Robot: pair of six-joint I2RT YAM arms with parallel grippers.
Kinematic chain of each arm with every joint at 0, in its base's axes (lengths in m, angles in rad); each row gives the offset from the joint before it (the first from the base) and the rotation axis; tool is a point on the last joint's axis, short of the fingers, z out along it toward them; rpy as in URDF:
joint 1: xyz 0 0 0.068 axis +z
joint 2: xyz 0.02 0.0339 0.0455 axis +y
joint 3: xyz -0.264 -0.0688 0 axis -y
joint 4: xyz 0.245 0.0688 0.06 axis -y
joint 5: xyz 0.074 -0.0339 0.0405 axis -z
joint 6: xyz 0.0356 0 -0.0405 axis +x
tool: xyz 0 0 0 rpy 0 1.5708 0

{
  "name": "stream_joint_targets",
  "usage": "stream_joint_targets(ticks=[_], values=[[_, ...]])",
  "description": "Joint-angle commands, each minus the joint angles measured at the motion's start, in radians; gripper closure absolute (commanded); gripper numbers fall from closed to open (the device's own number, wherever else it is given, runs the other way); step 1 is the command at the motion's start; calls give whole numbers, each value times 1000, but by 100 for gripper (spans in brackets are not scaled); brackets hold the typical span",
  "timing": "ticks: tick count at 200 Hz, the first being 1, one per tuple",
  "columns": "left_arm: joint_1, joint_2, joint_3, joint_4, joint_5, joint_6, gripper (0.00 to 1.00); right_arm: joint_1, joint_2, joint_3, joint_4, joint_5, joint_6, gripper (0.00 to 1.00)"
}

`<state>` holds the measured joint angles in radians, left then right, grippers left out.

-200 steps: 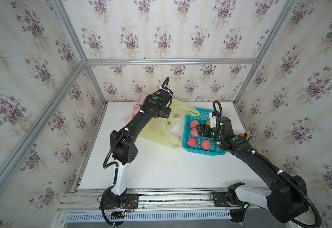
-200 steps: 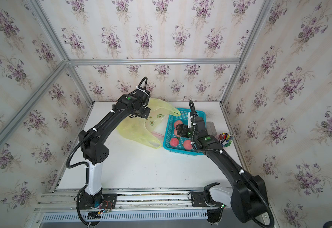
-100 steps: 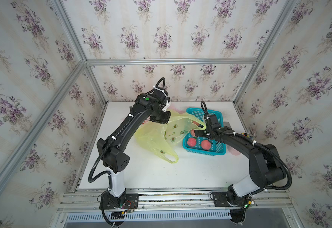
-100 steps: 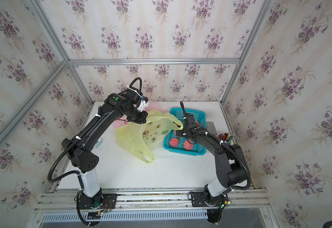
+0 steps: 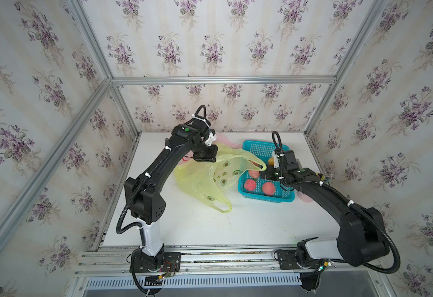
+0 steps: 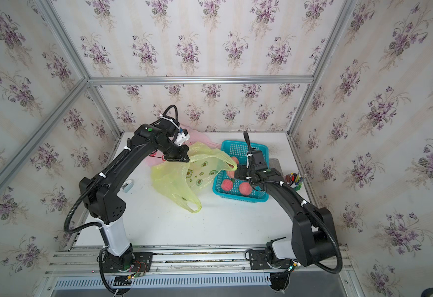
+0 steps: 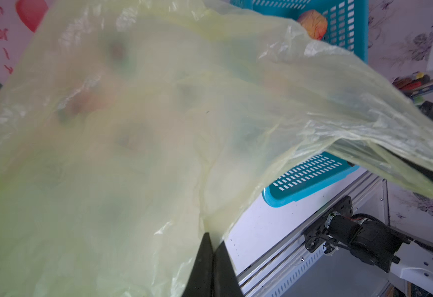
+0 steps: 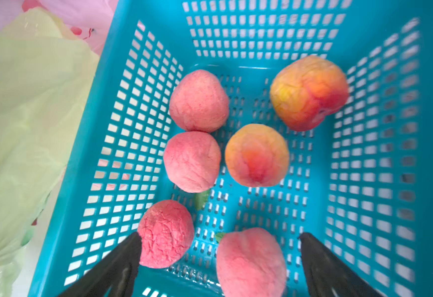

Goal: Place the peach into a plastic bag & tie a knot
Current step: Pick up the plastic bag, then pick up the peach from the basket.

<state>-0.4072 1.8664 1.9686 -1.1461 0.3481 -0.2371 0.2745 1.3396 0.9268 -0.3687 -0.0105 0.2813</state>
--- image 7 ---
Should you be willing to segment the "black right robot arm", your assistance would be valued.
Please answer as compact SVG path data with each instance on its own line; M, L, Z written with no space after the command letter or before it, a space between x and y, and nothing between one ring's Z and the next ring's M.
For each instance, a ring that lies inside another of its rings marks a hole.
M319 216L304 230L303 236L310 253L321 245L329 252L345 249L361 262L433 295L433 249L374 216L354 213L350 196L344 196Z

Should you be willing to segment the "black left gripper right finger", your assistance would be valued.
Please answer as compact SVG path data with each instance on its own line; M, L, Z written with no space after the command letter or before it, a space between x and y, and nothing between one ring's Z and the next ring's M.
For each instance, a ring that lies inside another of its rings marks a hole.
M212 275L213 297L244 297L225 242L214 252Z

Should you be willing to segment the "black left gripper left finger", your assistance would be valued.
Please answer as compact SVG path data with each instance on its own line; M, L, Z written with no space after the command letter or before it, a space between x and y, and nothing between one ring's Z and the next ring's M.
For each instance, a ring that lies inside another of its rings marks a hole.
M205 233L182 297L213 296L213 261L214 249L209 233Z

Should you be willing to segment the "yellow-green plastic bag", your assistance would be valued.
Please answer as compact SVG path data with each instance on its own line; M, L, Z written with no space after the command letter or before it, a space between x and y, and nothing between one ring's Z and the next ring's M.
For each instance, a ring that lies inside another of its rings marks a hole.
M222 1L57 1L0 89L0 297L177 297L328 151L433 198L433 122L353 53Z

